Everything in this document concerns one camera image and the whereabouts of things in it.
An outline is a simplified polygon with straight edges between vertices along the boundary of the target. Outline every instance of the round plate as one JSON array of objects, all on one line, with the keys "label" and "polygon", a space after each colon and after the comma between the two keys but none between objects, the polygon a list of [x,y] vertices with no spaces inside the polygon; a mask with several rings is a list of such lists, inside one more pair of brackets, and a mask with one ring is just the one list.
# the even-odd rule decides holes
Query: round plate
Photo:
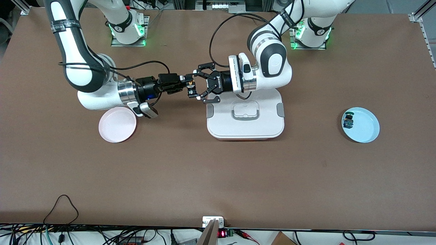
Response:
[{"label": "round plate", "polygon": [[102,138],[111,143],[128,139],[136,128],[136,116],[126,107],[115,107],[103,114],[99,123]]},{"label": "round plate", "polygon": [[[354,113],[353,127],[350,129],[344,128],[344,119],[347,112]],[[344,133],[350,137],[350,139],[360,143],[369,143],[375,140],[378,133],[380,133],[380,124],[378,123],[377,117],[375,117],[372,112],[361,107],[348,109],[342,115],[341,125]]]}]

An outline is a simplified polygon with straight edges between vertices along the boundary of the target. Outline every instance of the gray floor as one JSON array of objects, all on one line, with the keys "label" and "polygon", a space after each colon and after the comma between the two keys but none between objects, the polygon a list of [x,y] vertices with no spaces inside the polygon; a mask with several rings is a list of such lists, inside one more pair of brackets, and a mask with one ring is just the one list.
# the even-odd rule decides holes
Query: gray floor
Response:
[{"label": "gray floor", "polygon": [[[426,0],[356,0],[349,13],[409,14],[417,10],[425,1]],[[280,8],[278,4],[274,4],[275,10],[280,10]],[[433,54],[436,54],[436,7],[423,17],[423,24]],[[6,47],[5,44],[0,44],[0,63]]]}]

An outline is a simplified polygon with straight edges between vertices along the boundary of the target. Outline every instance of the brown table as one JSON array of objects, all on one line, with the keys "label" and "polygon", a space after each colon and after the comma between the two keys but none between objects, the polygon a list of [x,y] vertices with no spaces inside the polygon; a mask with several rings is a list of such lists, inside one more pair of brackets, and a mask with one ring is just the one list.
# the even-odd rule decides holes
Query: brown table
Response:
[{"label": "brown table", "polygon": [[[96,9],[85,9],[82,26],[89,46],[119,67],[160,60],[186,74],[210,61],[210,36],[228,16],[164,11],[144,48],[110,47]],[[216,140],[205,106],[181,92],[162,96],[157,119],[138,120],[129,140],[113,144],[97,129],[104,111],[83,108],[57,65],[45,10],[32,8],[0,66],[0,222],[42,222],[68,194],[86,224],[200,226],[203,215],[221,215],[244,228],[436,231],[436,72],[419,25],[406,15],[341,14],[334,26],[326,51],[289,48],[294,76],[279,89],[279,137]],[[255,27],[245,18],[223,26],[216,60],[248,53]],[[339,118],[354,106],[378,117],[374,142],[343,135]],[[48,221],[73,216],[63,200]]]}]

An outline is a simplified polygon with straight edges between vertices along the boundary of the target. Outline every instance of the metal post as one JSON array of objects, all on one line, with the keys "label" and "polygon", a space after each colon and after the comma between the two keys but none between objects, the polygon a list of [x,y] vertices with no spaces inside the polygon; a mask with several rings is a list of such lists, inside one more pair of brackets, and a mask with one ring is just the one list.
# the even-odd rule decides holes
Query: metal post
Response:
[{"label": "metal post", "polygon": [[419,7],[413,14],[415,20],[422,18],[436,5],[436,0],[427,0],[421,7]]},{"label": "metal post", "polygon": [[30,6],[25,0],[12,0],[12,2],[21,9],[21,15],[28,15],[30,11]]},{"label": "metal post", "polygon": [[218,237],[219,220],[211,219],[200,236],[197,245],[216,245]]}]

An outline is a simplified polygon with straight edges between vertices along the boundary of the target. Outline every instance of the black plug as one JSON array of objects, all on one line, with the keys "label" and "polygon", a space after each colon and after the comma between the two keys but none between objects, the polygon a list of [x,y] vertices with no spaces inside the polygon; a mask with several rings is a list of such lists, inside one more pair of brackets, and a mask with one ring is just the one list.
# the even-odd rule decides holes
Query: black plug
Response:
[{"label": "black plug", "polygon": [[59,238],[58,238],[59,244],[63,243],[64,241],[65,241],[65,235],[64,234],[60,234]]},{"label": "black plug", "polygon": [[174,237],[173,230],[171,230],[171,245],[178,245],[176,238]]}]

